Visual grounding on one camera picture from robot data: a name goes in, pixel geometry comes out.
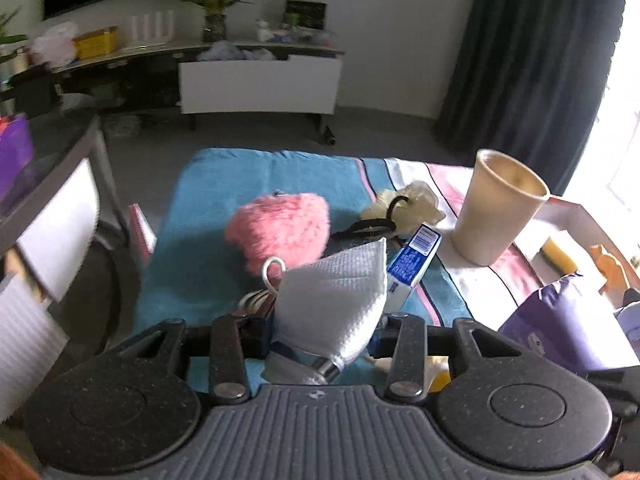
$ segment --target gray floor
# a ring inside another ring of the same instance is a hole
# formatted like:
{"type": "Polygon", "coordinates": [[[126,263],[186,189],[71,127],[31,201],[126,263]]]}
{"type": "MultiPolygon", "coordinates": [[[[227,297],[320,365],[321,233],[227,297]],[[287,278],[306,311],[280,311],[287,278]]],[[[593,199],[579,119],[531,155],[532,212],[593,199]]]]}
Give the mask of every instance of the gray floor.
{"type": "Polygon", "coordinates": [[[177,110],[155,113],[155,124],[130,138],[108,139],[123,202],[138,202],[157,230],[180,172],[204,148],[297,150],[325,155],[405,158],[455,164],[457,158],[431,135],[433,121],[363,108],[338,108],[329,119],[334,147],[318,142],[311,118],[294,114],[207,114],[190,132],[177,110]]]}
{"type": "MultiPolygon", "coordinates": [[[[123,205],[138,202],[156,232],[160,230],[180,172],[204,148],[396,156],[439,164],[457,161],[434,140],[433,121],[359,108],[339,108],[329,120],[337,137],[334,147],[319,142],[311,118],[293,114],[200,116],[194,132],[189,131],[187,118],[178,110],[149,114],[145,123],[137,135],[108,136],[108,151],[123,205]]],[[[130,334],[139,282],[127,253],[119,253],[118,264],[125,301],[115,339],[121,340],[130,334]]],[[[63,303],[50,308],[70,337],[65,354],[57,363],[61,370],[92,354],[104,330],[105,313],[111,301],[110,283],[104,257],[90,251],[63,303]]],[[[22,431],[1,425],[0,440],[10,443],[37,465],[22,431]]]]}

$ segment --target plastic bag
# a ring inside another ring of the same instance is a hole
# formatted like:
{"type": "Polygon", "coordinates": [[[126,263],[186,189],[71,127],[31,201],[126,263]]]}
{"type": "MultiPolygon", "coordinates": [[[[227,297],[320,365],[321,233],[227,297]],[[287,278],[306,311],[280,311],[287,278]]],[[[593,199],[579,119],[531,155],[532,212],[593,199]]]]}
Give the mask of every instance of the plastic bag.
{"type": "Polygon", "coordinates": [[[616,319],[636,355],[640,358],[640,301],[616,311],[616,319]]]}
{"type": "Polygon", "coordinates": [[[232,61],[244,59],[242,51],[230,41],[217,41],[209,50],[201,52],[198,61],[232,61]]]}
{"type": "Polygon", "coordinates": [[[575,373],[639,364],[609,303],[577,273],[531,294],[499,332],[575,373]]]}
{"type": "Polygon", "coordinates": [[[53,68],[67,66],[76,57],[74,38],[78,26],[73,22],[60,23],[33,41],[33,50],[53,68]]]}
{"type": "Polygon", "coordinates": [[[243,50],[244,58],[249,61],[274,61],[276,57],[266,48],[243,50]]]}

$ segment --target dark curtain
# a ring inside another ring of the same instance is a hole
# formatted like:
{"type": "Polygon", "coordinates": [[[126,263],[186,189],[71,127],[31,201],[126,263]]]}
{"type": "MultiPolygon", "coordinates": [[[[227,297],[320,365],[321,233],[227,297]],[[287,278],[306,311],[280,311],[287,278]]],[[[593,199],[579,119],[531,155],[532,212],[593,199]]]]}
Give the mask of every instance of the dark curtain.
{"type": "Polygon", "coordinates": [[[474,0],[436,134],[473,165],[514,156],[562,194],[582,155],[625,0],[474,0]]]}

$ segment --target metal screw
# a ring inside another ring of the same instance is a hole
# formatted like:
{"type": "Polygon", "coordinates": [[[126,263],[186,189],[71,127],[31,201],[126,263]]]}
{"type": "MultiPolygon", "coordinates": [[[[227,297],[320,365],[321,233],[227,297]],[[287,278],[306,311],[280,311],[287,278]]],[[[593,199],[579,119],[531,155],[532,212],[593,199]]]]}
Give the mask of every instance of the metal screw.
{"type": "Polygon", "coordinates": [[[246,393],[246,388],[240,383],[220,383],[213,392],[223,399],[238,399],[246,393]]]}
{"type": "Polygon", "coordinates": [[[415,397],[422,393],[422,387],[413,381],[396,381],[389,387],[398,397],[415,397]]]}
{"type": "Polygon", "coordinates": [[[311,397],[313,400],[320,400],[320,399],[324,399],[324,397],[326,396],[326,393],[324,393],[324,391],[322,390],[316,390],[314,392],[311,392],[310,394],[308,394],[309,397],[311,397]]]}

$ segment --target tv stand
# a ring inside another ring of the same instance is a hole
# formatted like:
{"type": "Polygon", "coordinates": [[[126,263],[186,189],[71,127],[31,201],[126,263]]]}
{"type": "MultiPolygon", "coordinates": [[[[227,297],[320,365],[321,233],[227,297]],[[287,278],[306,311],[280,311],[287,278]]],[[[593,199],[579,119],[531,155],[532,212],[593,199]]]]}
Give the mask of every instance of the tv stand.
{"type": "Polygon", "coordinates": [[[102,110],[180,106],[196,115],[216,112],[292,112],[318,118],[322,142],[334,144],[326,118],[334,114],[343,51],[306,44],[234,42],[266,48],[273,61],[197,61],[210,45],[169,43],[120,50],[55,69],[67,92],[90,92],[102,110]]]}

